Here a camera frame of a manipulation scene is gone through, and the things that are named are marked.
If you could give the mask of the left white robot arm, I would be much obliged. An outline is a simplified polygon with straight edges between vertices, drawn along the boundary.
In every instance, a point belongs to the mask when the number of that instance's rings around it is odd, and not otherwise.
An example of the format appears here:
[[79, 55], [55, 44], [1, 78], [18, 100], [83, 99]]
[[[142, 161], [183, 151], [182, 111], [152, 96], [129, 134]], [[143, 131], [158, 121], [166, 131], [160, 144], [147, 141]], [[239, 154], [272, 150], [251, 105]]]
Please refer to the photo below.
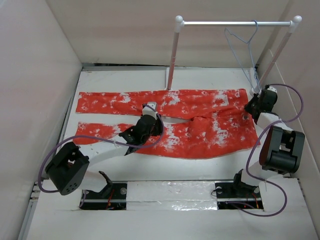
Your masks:
[[102, 151], [95, 152], [93, 149], [80, 147], [69, 137], [56, 145], [45, 157], [39, 172], [46, 173], [54, 184], [54, 190], [43, 188], [44, 193], [60, 193], [62, 196], [69, 195], [76, 189], [93, 191], [100, 198], [107, 198], [111, 194], [111, 180], [103, 172], [89, 172], [88, 168], [116, 157], [128, 156], [138, 150], [154, 147], [156, 144], [147, 144], [150, 137], [164, 136], [165, 127], [160, 114], [144, 114], [136, 125], [112, 139], [97, 137], [97, 145]]

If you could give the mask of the red white patterned trousers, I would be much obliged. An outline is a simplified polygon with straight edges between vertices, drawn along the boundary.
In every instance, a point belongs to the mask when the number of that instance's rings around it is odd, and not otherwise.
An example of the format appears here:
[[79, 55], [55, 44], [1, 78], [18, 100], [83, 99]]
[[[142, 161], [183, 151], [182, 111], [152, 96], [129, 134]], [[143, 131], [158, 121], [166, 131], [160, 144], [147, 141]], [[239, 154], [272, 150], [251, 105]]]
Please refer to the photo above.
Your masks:
[[80, 92], [78, 114], [140, 116], [142, 105], [155, 102], [166, 123], [162, 139], [151, 137], [140, 154], [182, 159], [211, 159], [252, 148], [257, 139], [251, 116], [244, 111], [245, 89]]

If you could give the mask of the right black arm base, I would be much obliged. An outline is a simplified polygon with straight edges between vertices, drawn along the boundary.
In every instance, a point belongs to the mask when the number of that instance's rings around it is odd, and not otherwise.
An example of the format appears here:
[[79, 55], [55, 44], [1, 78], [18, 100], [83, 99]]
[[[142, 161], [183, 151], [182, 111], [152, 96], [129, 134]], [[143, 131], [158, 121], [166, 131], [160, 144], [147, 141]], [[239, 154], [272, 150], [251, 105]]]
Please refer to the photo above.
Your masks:
[[263, 203], [259, 187], [241, 181], [242, 171], [235, 174], [233, 180], [216, 181], [211, 196], [217, 200], [219, 210], [260, 209]]

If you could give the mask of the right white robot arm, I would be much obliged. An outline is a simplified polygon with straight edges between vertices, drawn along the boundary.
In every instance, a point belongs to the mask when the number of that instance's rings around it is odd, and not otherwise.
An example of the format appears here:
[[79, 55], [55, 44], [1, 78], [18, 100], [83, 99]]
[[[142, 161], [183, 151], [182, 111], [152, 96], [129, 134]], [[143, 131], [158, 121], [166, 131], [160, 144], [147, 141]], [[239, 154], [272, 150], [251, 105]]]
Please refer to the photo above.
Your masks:
[[255, 93], [244, 107], [254, 123], [264, 130], [266, 138], [258, 161], [251, 166], [247, 164], [239, 171], [240, 180], [231, 184], [231, 191], [237, 197], [243, 197], [250, 187], [257, 187], [273, 175], [291, 174], [299, 169], [305, 134], [288, 127], [287, 122], [273, 112], [277, 100], [277, 90], [268, 85]]

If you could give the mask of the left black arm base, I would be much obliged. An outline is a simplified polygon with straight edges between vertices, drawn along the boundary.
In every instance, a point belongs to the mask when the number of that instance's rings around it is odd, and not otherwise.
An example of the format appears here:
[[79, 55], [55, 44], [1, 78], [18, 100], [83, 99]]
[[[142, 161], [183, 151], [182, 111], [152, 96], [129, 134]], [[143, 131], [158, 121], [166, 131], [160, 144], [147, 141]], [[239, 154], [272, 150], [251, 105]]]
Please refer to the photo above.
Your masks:
[[112, 181], [103, 171], [104, 188], [100, 192], [84, 190], [80, 200], [81, 210], [122, 211], [127, 209], [127, 181]]

